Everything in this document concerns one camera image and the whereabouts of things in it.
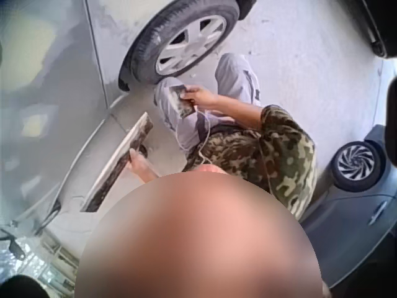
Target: car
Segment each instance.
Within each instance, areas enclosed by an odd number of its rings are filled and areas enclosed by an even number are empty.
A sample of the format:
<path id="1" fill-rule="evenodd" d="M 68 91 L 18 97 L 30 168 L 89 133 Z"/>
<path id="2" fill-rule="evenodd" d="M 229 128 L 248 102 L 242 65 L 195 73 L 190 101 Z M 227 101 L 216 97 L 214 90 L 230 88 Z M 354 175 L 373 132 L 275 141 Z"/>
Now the car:
<path id="1" fill-rule="evenodd" d="M 134 93 L 132 81 L 191 69 L 255 2 L 1 1 L 0 240 L 15 248 L 15 238 L 40 233 L 57 215 L 76 164 L 125 92 Z"/>
<path id="2" fill-rule="evenodd" d="M 323 280 L 331 288 L 368 264 L 368 257 L 383 239 L 394 229 L 397 232 L 396 90 L 397 78 L 389 88 L 387 126 L 376 125 L 364 141 L 348 143 L 337 151 L 331 162 L 333 185 L 301 219 Z M 396 237 L 391 236 L 392 243 L 397 243 Z"/>
<path id="3" fill-rule="evenodd" d="M 382 58 L 397 57 L 397 2 L 354 0 L 364 15 L 373 52 Z"/>

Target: wire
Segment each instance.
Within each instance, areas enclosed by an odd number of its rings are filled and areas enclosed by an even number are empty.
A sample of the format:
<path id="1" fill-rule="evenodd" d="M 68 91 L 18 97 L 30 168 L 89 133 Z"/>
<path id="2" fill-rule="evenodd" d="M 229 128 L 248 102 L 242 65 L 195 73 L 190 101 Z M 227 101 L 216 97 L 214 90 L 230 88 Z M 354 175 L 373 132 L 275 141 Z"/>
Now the wire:
<path id="1" fill-rule="evenodd" d="M 208 162 L 212 165 L 212 162 L 211 162 L 207 157 L 205 157 L 205 156 L 203 155 L 203 153 L 202 153 L 202 150 L 203 150 L 205 144 L 207 144 L 208 139 L 210 138 L 210 135 L 211 135 L 211 122 L 210 122 L 210 119 L 208 118 L 208 115 L 206 115 L 206 113 L 203 113 L 202 111 L 199 111 L 199 110 L 197 110 L 197 113 L 200 113 L 200 114 L 202 114 L 202 115 L 205 117 L 205 120 L 207 121 L 207 125 L 208 125 L 207 137 L 205 138 L 205 141 L 203 142 L 203 144 L 202 144 L 200 150 L 198 151 L 199 157 L 201 157 L 201 158 L 203 159 L 203 161 L 200 163 L 200 165 L 204 164 L 205 161 L 208 161 Z M 181 145 L 180 141 L 179 141 L 179 138 L 178 138 L 179 123 L 180 123 L 180 121 L 178 121 L 178 123 L 177 123 L 177 125 L 176 125 L 176 141 L 178 142 L 178 145 L 179 145 L 179 147 L 182 148 L 182 150 L 184 150 L 184 151 L 186 151 L 186 152 L 189 152 L 190 150 L 189 150 L 189 149 L 186 149 L 185 147 L 183 147 L 183 146 Z"/>

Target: car door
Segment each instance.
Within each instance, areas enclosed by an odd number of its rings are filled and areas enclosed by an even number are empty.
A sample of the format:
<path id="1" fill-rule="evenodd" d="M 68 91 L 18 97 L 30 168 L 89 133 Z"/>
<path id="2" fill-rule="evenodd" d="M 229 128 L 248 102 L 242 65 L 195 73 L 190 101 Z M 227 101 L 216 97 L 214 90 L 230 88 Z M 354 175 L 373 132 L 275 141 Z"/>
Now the car door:
<path id="1" fill-rule="evenodd" d="M 22 222 L 48 214 L 107 106 L 84 0 L 0 6 L 0 227 L 27 235 Z"/>

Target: gray pants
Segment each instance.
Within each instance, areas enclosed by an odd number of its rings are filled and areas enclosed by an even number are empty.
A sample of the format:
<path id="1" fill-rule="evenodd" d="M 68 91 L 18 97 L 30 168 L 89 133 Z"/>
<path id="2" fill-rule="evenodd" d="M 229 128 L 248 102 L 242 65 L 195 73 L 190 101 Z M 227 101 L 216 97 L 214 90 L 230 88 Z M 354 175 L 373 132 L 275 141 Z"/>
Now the gray pants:
<path id="1" fill-rule="evenodd" d="M 243 55 L 224 54 L 216 69 L 215 79 L 219 95 L 261 106 L 258 79 Z M 230 123 L 230 118 L 206 112 L 209 128 L 205 117 L 197 112 L 181 119 L 167 99 L 166 88 L 182 84 L 177 78 L 163 79 L 154 92 L 154 103 L 159 107 L 166 126 L 176 134 L 181 149 L 189 154 L 191 149 L 204 141 L 208 129 L 218 124 Z"/>

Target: gray car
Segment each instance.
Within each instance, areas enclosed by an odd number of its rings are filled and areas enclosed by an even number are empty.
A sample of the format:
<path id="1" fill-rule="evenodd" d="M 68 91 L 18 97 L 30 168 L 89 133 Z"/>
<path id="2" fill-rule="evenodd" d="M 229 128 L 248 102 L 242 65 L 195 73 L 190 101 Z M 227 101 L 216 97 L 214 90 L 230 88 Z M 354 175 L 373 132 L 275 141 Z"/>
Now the gray car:
<path id="1" fill-rule="evenodd" d="M 187 71 L 255 1 L 1 1 L 0 240 L 38 233 L 59 212 L 132 81 Z"/>

